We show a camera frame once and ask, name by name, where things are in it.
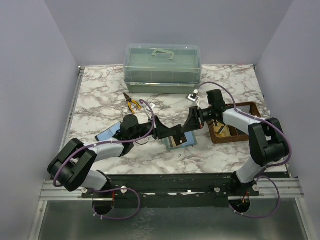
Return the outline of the light green card holder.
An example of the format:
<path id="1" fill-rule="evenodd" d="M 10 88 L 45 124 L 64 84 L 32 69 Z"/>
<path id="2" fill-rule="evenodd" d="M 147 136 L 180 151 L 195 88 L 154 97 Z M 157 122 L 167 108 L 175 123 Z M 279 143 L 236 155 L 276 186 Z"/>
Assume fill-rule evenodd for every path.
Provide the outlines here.
<path id="1" fill-rule="evenodd" d="M 162 139 L 161 142 L 166 146 L 168 151 L 193 147 L 198 144 L 195 134 L 193 132 L 186 132 L 183 135 L 170 136 Z"/>

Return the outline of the silver grey card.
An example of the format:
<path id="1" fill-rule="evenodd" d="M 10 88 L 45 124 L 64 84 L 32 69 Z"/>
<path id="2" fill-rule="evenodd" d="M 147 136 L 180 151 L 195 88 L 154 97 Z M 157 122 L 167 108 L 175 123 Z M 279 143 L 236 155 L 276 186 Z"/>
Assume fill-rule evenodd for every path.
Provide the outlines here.
<path id="1" fill-rule="evenodd" d="M 251 115 L 251 105 L 242 105 L 238 107 L 242 112 Z"/>

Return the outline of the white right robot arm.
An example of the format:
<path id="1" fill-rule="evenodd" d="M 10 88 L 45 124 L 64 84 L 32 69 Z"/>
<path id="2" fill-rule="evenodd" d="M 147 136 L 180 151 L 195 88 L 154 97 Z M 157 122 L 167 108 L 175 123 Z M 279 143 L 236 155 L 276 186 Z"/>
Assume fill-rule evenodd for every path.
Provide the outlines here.
<path id="1" fill-rule="evenodd" d="M 286 139 L 282 126 L 276 118 L 259 118 L 237 108 L 236 104 L 227 106 L 219 89 L 206 93 L 209 107 L 202 109 L 192 106 L 181 132 L 193 132 L 203 128 L 204 122 L 216 121 L 234 127 L 248 135 L 250 157 L 232 175 L 235 185 L 253 182 L 267 168 L 280 164 L 283 158 L 292 156 L 292 147 Z"/>

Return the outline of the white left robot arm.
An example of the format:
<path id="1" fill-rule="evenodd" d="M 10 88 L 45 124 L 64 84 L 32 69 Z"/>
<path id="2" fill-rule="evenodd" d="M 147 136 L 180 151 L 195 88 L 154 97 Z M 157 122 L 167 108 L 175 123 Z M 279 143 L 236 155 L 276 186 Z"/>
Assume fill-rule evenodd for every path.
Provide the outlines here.
<path id="1" fill-rule="evenodd" d="M 69 192 L 79 187 L 100 191 L 109 178 L 103 172 L 92 170 L 95 162 L 123 157 L 132 150 L 134 142 L 149 136 L 156 140 L 182 136 L 180 124 L 169 128 L 157 116 L 140 124 L 135 115 L 129 114 L 115 127 L 109 129 L 112 136 L 105 141 L 86 145 L 77 138 L 70 140 L 48 165 L 47 172 L 59 183 L 54 186 L 62 186 Z"/>

